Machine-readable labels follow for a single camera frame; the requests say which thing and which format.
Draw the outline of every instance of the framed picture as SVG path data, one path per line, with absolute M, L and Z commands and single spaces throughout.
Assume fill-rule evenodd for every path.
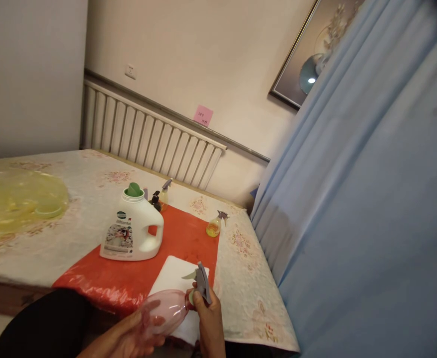
M 269 93 L 299 109 L 364 0 L 316 0 Z

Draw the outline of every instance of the blue curtain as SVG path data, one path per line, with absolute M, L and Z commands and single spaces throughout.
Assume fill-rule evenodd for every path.
M 304 357 L 437 357 L 437 9 L 367 0 L 252 212 Z

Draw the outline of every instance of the gray spray nozzle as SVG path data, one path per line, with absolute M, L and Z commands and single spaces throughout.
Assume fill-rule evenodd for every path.
M 198 262 L 198 268 L 192 272 L 191 274 L 182 277 L 183 279 L 194 279 L 197 282 L 197 291 L 200 292 L 203 299 L 207 301 L 208 304 L 212 303 L 210 298 L 210 286 L 208 284 L 207 272 L 205 271 L 205 267 L 202 265 L 202 261 Z M 192 305 L 193 303 L 193 291 L 190 293 L 188 300 Z
M 227 219 L 229 218 L 228 214 L 224 211 L 218 211 L 218 218 L 223 219 L 225 221 L 225 226 L 227 226 Z
M 169 180 L 167 180 L 166 182 L 165 182 L 165 184 L 162 186 L 162 189 L 163 190 L 168 190 L 169 189 L 169 186 L 172 184 L 172 178 L 170 178 Z

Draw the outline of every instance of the transparent plastic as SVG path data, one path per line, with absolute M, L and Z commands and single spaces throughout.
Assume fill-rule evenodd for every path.
M 220 219 L 218 216 L 208 223 L 207 226 L 207 234 L 211 237 L 217 237 L 218 234 L 220 234 L 220 230 L 222 228 L 222 219 Z
M 159 193 L 159 203 L 161 205 L 161 212 L 167 210 L 169 207 L 169 191 L 168 189 L 162 189 Z
M 63 214 L 69 203 L 63 181 L 46 173 L 0 167 L 0 236 L 27 230 Z
M 192 308 L 188 295 L 180 290 L 164 290 L 150 295 L 139 308 L 144 310 L 143 316 L 150 322 L 142 333 L 142 339 L 153 335 L 169 336 Z

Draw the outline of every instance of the white towel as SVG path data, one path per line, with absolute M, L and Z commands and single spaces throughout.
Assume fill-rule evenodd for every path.
M 164 266 L 160 270 L 157 280 L 155 281 L 149 296 L 153 293 L 166 289 L 179 289 L 184 293 L 192 288 L 193 279 L 185 280 L 182 277 L 192 273 L 198 266 L 190 262 L 169 256 L 165 260 Z M 190 311 L 185 317 L 182 324 L 171 334 L 171 336 L 180 338 L 192 346 L 200 339 L 198 314 L 195 311 Z

